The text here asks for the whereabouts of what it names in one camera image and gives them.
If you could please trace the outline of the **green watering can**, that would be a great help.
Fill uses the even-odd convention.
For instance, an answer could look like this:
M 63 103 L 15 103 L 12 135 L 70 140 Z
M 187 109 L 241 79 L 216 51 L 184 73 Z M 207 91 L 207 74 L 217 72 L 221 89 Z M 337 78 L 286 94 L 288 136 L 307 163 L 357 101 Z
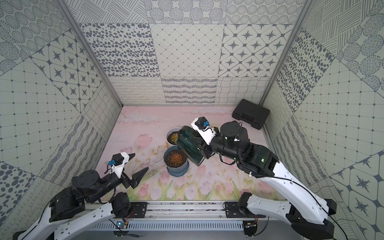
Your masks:
M 178 132 L 176 145 L 187 155 L 193 164 L 200 166 L 204 161 L 204 156 L 200 150 L 203 142 L 203 138 L 196 130 L 188 126 L 183 126 Z

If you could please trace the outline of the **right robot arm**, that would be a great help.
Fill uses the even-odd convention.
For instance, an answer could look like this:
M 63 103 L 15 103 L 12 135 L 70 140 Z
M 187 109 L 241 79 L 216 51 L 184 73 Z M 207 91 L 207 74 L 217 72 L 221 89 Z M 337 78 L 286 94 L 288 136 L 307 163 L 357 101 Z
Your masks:
M 337 204 L 332 199 L 315 195 L 293 176 L 278 157 L 267 147 L 251 143 L 247 130 L 236 121 L 220 128 L 212 127 L 206 118 L 192 124 L 204 140 L 199 149 L 205 159 L 214 154 L 232 160 L 232 165 L 272 186 L 290 204 L 287 213 L 276 214 L 288 222 L 300 235 L 311 240 L 334 239 L 334 227 L 339 223 L 332 217 Z

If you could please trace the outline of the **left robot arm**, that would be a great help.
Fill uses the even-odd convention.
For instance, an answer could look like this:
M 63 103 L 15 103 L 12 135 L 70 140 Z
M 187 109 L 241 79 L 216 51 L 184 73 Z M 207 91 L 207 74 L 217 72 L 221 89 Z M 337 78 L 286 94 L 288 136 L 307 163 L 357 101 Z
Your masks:
M 103 178 L 95 170 L 73 177 L 71 185 L 56 194 L 45 207 L 40 218 L 26 231 L 13 235 L 14 240 L 70 240 L 92 226 L 106 220 L 130 217 L 134 208 L 127 193 L 114 194 L 108 202 L 102 197 L 115 191 L 119 185 L 135 189 L 149 170 L 143 168 L 128 177 L 125 165 L 135 154 L 115 154 L 107 164 Z M 73 217 L 86 209 L 86 204 L 100 202 L 101 206 L 77 219 Z

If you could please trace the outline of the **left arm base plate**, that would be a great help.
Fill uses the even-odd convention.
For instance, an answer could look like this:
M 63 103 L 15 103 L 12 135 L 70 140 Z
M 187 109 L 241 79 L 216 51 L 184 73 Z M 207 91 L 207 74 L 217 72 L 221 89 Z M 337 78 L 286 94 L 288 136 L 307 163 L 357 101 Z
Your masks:
M 130 208 L 123 213 L 122 219 L 144 219 L 148 202 L 131 202 Z

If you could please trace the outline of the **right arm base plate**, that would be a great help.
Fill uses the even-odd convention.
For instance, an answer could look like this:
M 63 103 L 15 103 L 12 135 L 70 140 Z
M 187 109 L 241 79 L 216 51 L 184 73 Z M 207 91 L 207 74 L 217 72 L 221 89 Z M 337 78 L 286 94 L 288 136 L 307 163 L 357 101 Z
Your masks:
M 240 208 L 238 206 L 238 202 L 224 202 L 223 209 L 225 210 L 226 218 L 249 218 L 249 219 L 266 218 L 265 215 L 256 216 L 252 214 L 249 210 Z

